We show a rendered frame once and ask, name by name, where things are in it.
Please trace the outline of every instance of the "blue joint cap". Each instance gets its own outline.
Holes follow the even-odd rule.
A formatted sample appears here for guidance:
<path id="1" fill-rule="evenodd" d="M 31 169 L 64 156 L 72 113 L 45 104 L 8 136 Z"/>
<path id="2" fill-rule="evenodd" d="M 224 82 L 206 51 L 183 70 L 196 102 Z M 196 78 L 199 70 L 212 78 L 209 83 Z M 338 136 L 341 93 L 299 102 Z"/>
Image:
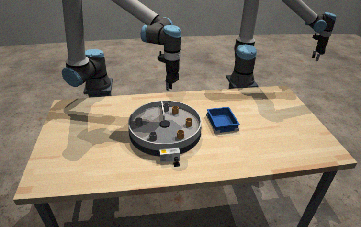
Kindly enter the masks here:
<path id="1" fill-rule="evenodd" d="M 319 32 L 323 32 L 326 29 L 326 21 L 324 20 L 319 20 L 314 24 L 313 27 L 314 31 L 319 33 Z"/>
<path id="2" fill-rule="evenodd" d="M 140 37 L 141 40 L 143 40 L 143 42 L 147 42 L 147 25 L 143 25 L 143 27 L 141 27 L 141 32 L 140 32 Z"/>
<path id="3" fill-rule="evenodd" d="M 256 48 L 249 44 L 239 45 L 237 55 L 243 60 L 252 60 L 256 58 Z"/>
<path id="4" fill-rule="evenodd" d="M 332 14 L 331 12 L 325 12 L 325 15 L 332 20 L 336 20 L 336 15 Z"/>
<path id="5" fill-rule="evenodd" d="M 63 75 L 64 81 L 73 87 L 78 87 L 84 83 L 79 74 L 70 68 L 65 67 L 61 71 L 61 74 Z"/>
<path id="6" fill-rule="evenodd" d="M 105 57 L 105 55 L 103 54 L 103 51 L 98 50 L 98 49 L 86 50 L 85 56 L 87 56 L 87 57 Z"/>
<path id="7" fill-rule="evenodd" d="M 168 17 L 164 17 L 164 18 L 167 18 L 168 21 L 171 22 L 171 25 L 173 25 L 171 19 L 169 19 Z"/>
<path id="8" fill-rule="evenodd" d="M 175 25 L 164 26 L 164 32 L 165 32 L 165 34 L 167 34 L 171 37 L 174 37 L 174 38 L 180 38 L 182 36 L 181 29 Z"/>

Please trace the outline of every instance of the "gray wall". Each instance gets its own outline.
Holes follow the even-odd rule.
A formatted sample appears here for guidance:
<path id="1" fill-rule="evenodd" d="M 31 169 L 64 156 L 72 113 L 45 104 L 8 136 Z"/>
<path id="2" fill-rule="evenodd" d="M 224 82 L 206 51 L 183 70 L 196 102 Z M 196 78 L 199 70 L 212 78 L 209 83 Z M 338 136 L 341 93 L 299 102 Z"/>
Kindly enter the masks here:
<path id="1" fill-rule="evenodd" d="M 141 0 L 183 36 L 239 34 L 243 0 Z M 361 0 L 304 0 L 337 15 L 334 34 L 361 35 Z M 140 38 L 142 23 L 110 0 L 83 0 L 85 40 Z M 262 0 L 255 34 L 314 34 L 280 0 Z M 0 46 L 65 42 L 61 0 L 0 0 Z"/>

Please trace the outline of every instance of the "round tray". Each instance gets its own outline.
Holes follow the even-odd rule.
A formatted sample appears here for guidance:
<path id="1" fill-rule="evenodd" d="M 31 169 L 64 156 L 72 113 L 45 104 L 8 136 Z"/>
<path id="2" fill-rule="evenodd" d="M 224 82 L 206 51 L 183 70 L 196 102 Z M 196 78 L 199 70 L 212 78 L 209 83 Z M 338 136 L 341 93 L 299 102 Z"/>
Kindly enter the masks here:
<path id="1" fill-rule="evenodd" d="M 178 106 L 178 114 L 172 113 L 173 106 Z M 163 112 L 167 122 L 162 122 Z M 136 123 L 136 118 L 141 118 L 142 123 Z M 190 127 L 186 126 L 186 118 L 192 119 Z M 178 139 L 178 130 L 184 131 L 183 139 Z M 157 134 L 156 139 L 151 139 L 151 132 Z M 202 121 L 199 114 L 181 102 L 150 102 L 136 109 L 129 117 L 130 141 L 139 150 L 154 156 L 159 156 L 160 149 L 169 148 L 179 148 L 180 153 L 184 153 L 199 142 L 201 133 Z"/>

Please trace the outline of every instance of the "concrete floor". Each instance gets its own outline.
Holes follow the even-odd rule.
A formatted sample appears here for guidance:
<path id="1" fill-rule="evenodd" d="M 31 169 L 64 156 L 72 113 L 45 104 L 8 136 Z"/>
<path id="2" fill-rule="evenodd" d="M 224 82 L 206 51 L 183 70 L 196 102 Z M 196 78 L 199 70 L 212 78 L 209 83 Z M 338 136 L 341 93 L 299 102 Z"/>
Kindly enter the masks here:
<path id="1" fill-rule="evenodd" d="M 183 37 L 172 91 L 228 88 L 236 37 Z M 310 226 L 361 227 L 361 38 L 333 35 L 319 62 L 311 59 L 311 34 L 255 39 L 259 86 L 289 86 L 358 161 L 337 172 Z M 105 52 L 112 95 L 165 91 L 162 46 L 128 39 L 90 41 L 86 48 Z M 43 226 L 33 205 L 12 199 L 52 101 L 87 97 L 84 85 L 62 79 L 66 58 L 66 43 L 0 47 L 0 227 Z M 89 200 L 79 210 L 75 201 L 51 207 L 61 227 L 294 227 L 320 176 Z"/>

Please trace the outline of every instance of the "small cylinder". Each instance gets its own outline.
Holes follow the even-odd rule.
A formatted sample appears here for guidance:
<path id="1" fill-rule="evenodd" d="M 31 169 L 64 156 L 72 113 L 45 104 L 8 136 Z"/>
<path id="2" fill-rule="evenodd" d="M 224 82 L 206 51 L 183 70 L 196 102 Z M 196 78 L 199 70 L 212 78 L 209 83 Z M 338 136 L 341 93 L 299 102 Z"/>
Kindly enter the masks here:
<path id="1" fill-rule="evenodd" d="M 185 132 L 183 130 L 178 130 L 178 134 L 177 134 L 176 138 L 178 138 L 178 139 L 185 138 Z"/>
<path id="2" fill-rule="evenodd" d="M 135 125 L 137 127 L 143 126 L 143 119 L 141 119 L 141 117 L 138 117 L 135 119 Z"/>
<path id="3" fill-rule="evenodd" d="M 157 140 L 157 133 L 156 132 L 150 132 L 150 140 L 156 141 Z"/>
<path id="4" fill-rule="evenodd" d="M 169 103 L 164 103 L 164 111 L 168 112 L 169 111 Z"/>
<path id="5" fill-rule="evenodd" d="M 192 119 L 190 117 L 186 118 L 186 127 L 190 127 L 192 125 Z"/>
<path id="6" fill-rule="evenodd" d="M 172 114 L 173 115 L 179 114 L 179 107 L 178 106 L 172 106 Z"/>

